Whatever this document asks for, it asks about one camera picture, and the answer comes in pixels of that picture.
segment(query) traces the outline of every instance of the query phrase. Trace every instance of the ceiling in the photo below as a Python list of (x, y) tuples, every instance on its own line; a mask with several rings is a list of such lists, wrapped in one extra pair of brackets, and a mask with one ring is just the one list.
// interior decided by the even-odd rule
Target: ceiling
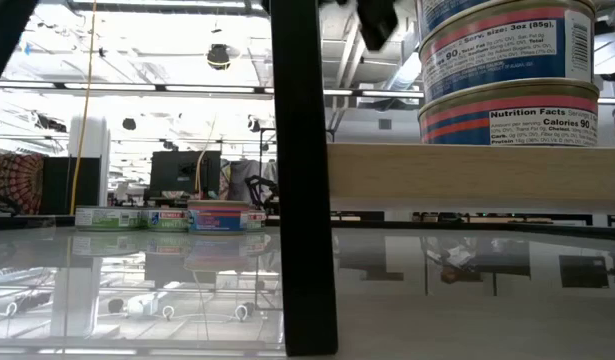
[[(273, 86), (271, 27), (261, 8), (255, 7), (249, 15), (238, 14), (238, 11), (225, 15), (226, 11), (210, 10), (219, 4), (238, 1), (207, 0), (202, 3), (213, 8), (186, 6), (173, 10), (162, 7), (168, 1), (141, 2), (161, 4), (150, 7), (136, 6), (134, 0), (99, 0), (93, 82)], [(320, 17), (325, 87), (381, 88), (415, 49), (415, 45), (406, 46), (411, 39), (417, 38), (414, 2), (401, 0), (397, 3), (399, 28), (384, 48), (375, 53), (365, 49), (358, 35), (355, 6), (323, 7)], [(615, 1), (601, 2), (600, 15), (608, 21), (615, 19)], [(92, 17), (89, 0), (41, 1), (3, 73), (3, 80), (86, 82)], [(615, 31), (602, 41), (597, 41), (596, 46), (601, 55), (609, 48), (613, 51), (597, 64), (602, 66), (603, 72), (613, 72)], [(228, 45), (232, 57), (228, 70), (217, 71), (207, 63), (212, 44)], [(337, 141), (418, 141), (416, 109), (421, 104), (407, 107), (412, 111), (378, 112), (371, 106), (361, 109), (356, 100), (353, 101), (348, 104), (350, 109), (345, 109), (342, 101), (332, 109), (334, 105), (329, 99), (326, 121), (329, 127), (336, 128)], [(83, 106), (82, 92), (0, 90), (0, 136), (61, 135), (39, 127), (37, 114), (64, 125), (68, 133), (72, 116), (81, 113)], [(228, 149), (223, 148), (228, 158), (257, 157), (259, 134), (248, 130), (249, 119), (253, 116), (267, 126), (274, 125), (271, 96), (197, 98), (98, 94), (92, 98), (90, 107), (107, 118), (114, 141), (112, 166), (119, 171), (136, 166), (127, 159), (145, 159), (151, 151), (162, 150), (162, 143), (158, 141), (162, 138), (185, 139), (178, 144), (181, 149), (197, 150), (205, 147), (205, 139), (211, 135), (213, 140), (232, 141)], [(136, 121), (136, 130), (123, 128), (126, 118)], [(339, 126), (336, 126), (337, 119), (341, 120)], [(379, 119), (391, 120), (391, 130), (379, 130)], [(66, 144), (66, 140), (0, 139), (1, 149), (48, 155), (65, 154)], [(272, 145), (268, 156), (274, 154), (275, 146)], [(148, 161), (140, 166), (149, 170)]]

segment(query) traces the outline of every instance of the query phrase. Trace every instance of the cable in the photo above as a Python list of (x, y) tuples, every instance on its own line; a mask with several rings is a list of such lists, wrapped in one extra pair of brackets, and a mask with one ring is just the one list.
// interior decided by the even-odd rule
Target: cable
[(207, 138), (207, 142), (205, 142), (205, 146), (203, 147), (203, 152), (200, 153), (198, 157), (198, 162), (196, 163), (196, 191), (198, 191), (198, 200), (202, 200), (202, 187), (200, 186), (200, 164), (203, 161), (203, 157), (205, 157), (205, 153), (207, 152), (207, 147), (209, 146), (209, 142), (211, 141), (211, 136), (214, 134), (214, 126), (216, 126), (216, 113), (214, 113), (214, 120), (211, 123), (211, 130), (209, 131), (209, 137)]
[(80, 172), (80, 158), (83, 151), (83, 141), (85, 140), (85, 128), (87, 127), (87, 115), (89, 113), (89, 95), (91, 92), (91, 78), (94, 63), (94, 38), (96, 36), (96, 9), (98, 0), (94, 0), (91, 14), (91, 38), (89, 41), (89, 68), (87, 73), (87, 89), (85, 90), (85, 109), (83, 111), (83, 124), (80, 129), (80, 140), (78, 142), (78, 154), (76, 156), (76, 168), (74, 170), (74, 180), (71, 189), (71, 210), (73, 216), (76, 211), (76, 186), (78, 185), (78, 173)]
[[(198, 287), (198, 296), (200, 296), (200, 301), (198, 302), (198, 312), (200, 313), (200, 307), (202, 305), (203, 309), (203, 318), (205, 318), (205, 335), (207, 337), (207, 341), (209, 341), (209, 326), (207, 326), (207, 312), (205, 311), (205, 300), (203, 299), (203, 292), (200, 288), (200, 281), (198, 281), (198, 277), (196, 276), (196, 272), (191, 270), (191, 273), (194, 275), (194, 281), (196, 282), (196, 286)], [(198, 339), (198, 328), (196, 328), (196, 339)]]
[[(89, 40), (89, 68), (87, 74), (87, 89), (85, 91), (85, 109), (83, 110), (83, 124), (80, 129), (80, 140), (78, 142), (78, 154), (76, 156), (76, 168), (74, 169), (74, 180), (72, 182), (71, 189), (71, 209), (70, 214), (73, 216), (76, 212), (76, 187), (78, 185), (78, 173), (80, 172), (80, 158), (82, 156), (83, 151), (83, 142), (85, 140), (85, 129), (87, 127), (87, 115), (89, 111), (89, 95), (91, 92), (91, 77), (93, 73), (93, 63), (94, 63), (94, 37), (96, 36), (96, 10), (97, 10), (98, 0), (94, 0), (92, 4), (92, 14), (91, 14), (91, 38)], [(65, 358), (67, 349), (67, 326), (69, 325), (69, 282), (70, 279), (70, 267), (71, 267), (71, 244), (73, 239), (69, 239), (67, 241), (67, 251), (65, 252), (65, 268), (67, 269), (67, 273), (65, 274), (65, 316), (63, 317), (63, 351), (62, 358)]]

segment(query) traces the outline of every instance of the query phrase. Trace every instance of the glass tabletop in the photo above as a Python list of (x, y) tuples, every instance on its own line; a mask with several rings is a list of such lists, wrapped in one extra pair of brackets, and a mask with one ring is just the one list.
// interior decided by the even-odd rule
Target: glass tabletop
[(278, 240), (0, 231), (0, 348), (284, 355)]
[[(338, 358), (615, 358), (615, 241), (333, 235)], [(284, 357), (279, 240), (277, 228), (219, 238), (0, 231), (0, 351)]]

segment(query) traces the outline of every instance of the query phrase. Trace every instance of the metal frame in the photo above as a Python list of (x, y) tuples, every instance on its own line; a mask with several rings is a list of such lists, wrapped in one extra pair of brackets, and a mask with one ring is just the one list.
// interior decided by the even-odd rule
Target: metal frame
[(332, 355), (338, 326), (316, 0), (272, 1), (271, 30), (287, 355)]

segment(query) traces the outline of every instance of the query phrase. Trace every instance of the ceiling pipe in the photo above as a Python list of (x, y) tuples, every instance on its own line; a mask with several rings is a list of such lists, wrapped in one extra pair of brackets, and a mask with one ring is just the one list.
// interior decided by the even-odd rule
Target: ceiling pipe
[[(343, 81), (343, 77), (345, 76), (345, 70), (347, 68), (347, 63), (349, 62), (349, 57), (351, 56), (351, 52), (354, 49), (354, 44), (356, 43), (356, 36), (358, 35), (358, 29), (360, 27), (360, 19), (355, 14), (351, 15), (352, 17), (352, 25), (351, 29), (347, 33), (347, 39), (345, 41), (345, 48), (343, 49), (343, 56), (340, 59), (340, 64), (338, 65), (338, 72), (336, 73), (336, 83), (334, 83), (334, 89), (340, 87), (340, 84)], [(331, 120), (329, 121), (328, 129), (332, 130), (334, 128), (334, 124), (338, 121), (339, 118), (342, 118), (345, 113), (345, 109), (349, 106), (349, 101), (345, 102), (345, 107), (343, 109), (338, 108), (338, 97), (334, 96), (333, 105), (332, 105), (332, 115)]]
[[(382, 90), (409, 91), (422, 71), (422, 64), (418, 58), (419, 39), (416, 26), (412, 23), (410, 29), (401, 43), (402, 66), (384, 83)], [(402, 99), (376, 100), (359, 102), (359, 108), (370, 108), (380, 112), (392, 110), (414, 110), (420, 108), (420, 100), (408, 101)]]
[[(94, 0), (69, 0), (74, 11), (92, 11)], [(98, 0), (100, 12), (233, 15), (268, 18), (260, 0)]]

